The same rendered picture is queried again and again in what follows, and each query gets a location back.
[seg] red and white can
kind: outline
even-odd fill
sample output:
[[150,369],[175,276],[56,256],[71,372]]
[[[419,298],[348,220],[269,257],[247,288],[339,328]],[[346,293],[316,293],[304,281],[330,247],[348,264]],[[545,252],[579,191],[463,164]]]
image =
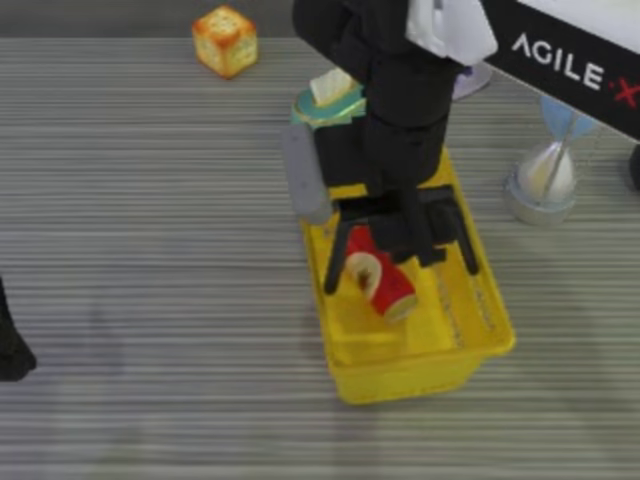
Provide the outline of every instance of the red and white can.
[[374,310],[390,323],[408,317],[418,303],[415,288],[390,255],[378,250],[369,227],[351,230],[346,269]]

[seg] yellow container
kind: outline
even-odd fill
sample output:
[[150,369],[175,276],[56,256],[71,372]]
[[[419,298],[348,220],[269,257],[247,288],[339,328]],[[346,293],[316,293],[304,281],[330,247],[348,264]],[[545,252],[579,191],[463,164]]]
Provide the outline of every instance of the yellow container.
[[[302,225],[325,355],[338,394],[361,405],[445,392],[462,386],[489,357],[508,353],[515,336],[485,250],[447,152],[424,186],[453,185],[478,257],[480,273],[467,273],[457,243],[445,263],[401,268],[416,286],[419,305],[411,316],[387,325],[346,273],[336,294],[323,291],[338,216],[318,227]],[[334,189],[332,197],[365,194],[364,186]]]

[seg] logo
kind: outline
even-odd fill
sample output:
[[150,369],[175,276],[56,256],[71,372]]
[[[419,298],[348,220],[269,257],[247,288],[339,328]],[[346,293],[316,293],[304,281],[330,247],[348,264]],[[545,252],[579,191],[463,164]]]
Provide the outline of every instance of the logo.
[[620,77],[617,83],[609,83],[609,88],[616,91],[616,102],[624,102],[634,110],[638,108],[638,103],[640,103],[640,84],[632,86],[626,78]]
[[520,35],[511,48],[540,65],[549,67],[565,77],[583,84],[597,92],[602,90],[605,69],[589,61],[578,61],[576,55],[562,48],[554,47],[545,40],[531,40],[527,33]]

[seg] wooden table surface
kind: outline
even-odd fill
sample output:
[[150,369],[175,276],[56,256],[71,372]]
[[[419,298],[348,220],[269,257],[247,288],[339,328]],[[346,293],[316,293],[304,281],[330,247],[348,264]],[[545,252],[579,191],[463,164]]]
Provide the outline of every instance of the wooden table surface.
[[262,44],[232,82],[189,40],[0,41],[0,270],[40,369],[0,386],[0,478],[635,479],[640,198],[631,144],[576,151],[555,230],[501,184],[544,141],[497,77],[448,144],[517,329],[458,392],[353,409],[322,356],[278,134],[328,65]]

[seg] orange cube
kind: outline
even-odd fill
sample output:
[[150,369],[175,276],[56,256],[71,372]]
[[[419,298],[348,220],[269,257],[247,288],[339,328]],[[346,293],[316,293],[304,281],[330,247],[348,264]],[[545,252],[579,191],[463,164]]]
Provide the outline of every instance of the orange cube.
[[230,79],[258,61],[255,24],[223,5],[196,20],[192,27],[198,59]]

